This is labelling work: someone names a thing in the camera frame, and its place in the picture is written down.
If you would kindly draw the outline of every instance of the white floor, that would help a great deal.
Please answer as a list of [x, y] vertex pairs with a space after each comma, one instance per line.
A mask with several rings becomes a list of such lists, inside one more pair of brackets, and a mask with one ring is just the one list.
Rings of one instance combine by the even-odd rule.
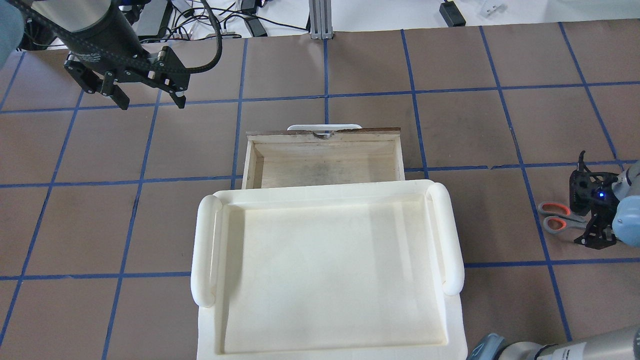
[[[485, 0], [454, 0], [467, 25], [523, 24], [640, 17], [640, 0], [488, 0], [504, 4], [488, 17], [480, 15]], [[378, 31], [412, 28], [443, 28], [438, 12], [441, 0], [333, 0], [332, 23], [335, 31]], [[228, 7], [229, 0], [209, 0], [215, 7]], [[307, 0], [270, 0], [258, 16], [304, 27], [308, 17]], [[301, 31], [263, 22], [269, 36], [299, 34]], [[229, 30], [250, 36], [239, 19]]]

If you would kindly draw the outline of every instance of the scissors handle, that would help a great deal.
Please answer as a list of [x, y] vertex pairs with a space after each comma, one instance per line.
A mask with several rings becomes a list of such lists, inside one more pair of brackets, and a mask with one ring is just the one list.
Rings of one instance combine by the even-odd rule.
[[542, 215], [552, 215], [576, 222], [584, 222], [587, 220], [580, 215], [574, 214], [571, 209], [560, 202], [544, 201], [538, 204], [538, 213]]
[[542, 228], [550, 234], [559, 234], [567, 229], [585, 230], [587, 228], [587, 224], [554, 215], [546, 217], [542, 221]]

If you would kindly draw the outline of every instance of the white tray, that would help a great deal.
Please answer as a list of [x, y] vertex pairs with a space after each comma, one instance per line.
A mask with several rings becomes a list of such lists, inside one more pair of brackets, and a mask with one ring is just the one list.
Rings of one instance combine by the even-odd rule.
[[231, 190], [198, 209], [198, 359], [464, 359], [442, 184]]

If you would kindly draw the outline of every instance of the label on robot arm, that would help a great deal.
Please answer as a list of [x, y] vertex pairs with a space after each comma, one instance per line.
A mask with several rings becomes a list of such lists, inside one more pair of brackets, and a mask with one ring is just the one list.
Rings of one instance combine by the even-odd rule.
[[582, 353], [587, 343], [579, 343], [559, 348], [554, 351], [549, 360], [582, 360]]

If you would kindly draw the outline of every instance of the metal post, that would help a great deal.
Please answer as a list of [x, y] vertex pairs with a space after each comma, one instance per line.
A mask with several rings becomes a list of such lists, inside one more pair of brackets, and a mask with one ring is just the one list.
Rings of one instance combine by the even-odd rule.
[[309, 0], [311, 38], [333, 38], [331, 25], [331, 0]]

